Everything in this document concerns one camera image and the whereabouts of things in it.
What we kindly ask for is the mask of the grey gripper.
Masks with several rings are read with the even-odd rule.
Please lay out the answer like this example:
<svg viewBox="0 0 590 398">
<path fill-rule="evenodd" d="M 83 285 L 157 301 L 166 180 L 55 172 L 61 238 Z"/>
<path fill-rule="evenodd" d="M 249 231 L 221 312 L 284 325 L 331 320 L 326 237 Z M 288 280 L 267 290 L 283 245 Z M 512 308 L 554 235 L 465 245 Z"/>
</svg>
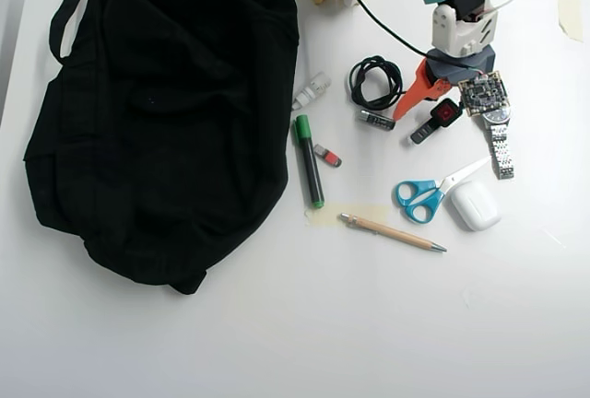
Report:
<svg viewBox="0 0 590 398">
<path fill-rule="evenodd" d="M 454 58 L 436 48 L 429 50 L 427 55 L 416 70 L 414 82 L 396 104 L 394 121 L 400 121 L 423 100 L 437 100 L 460 81 L 474 78 L 478 71 L 492 72 L 496 58 L 490 45 L 480 53 L 461 58 Z"/>
</svg>

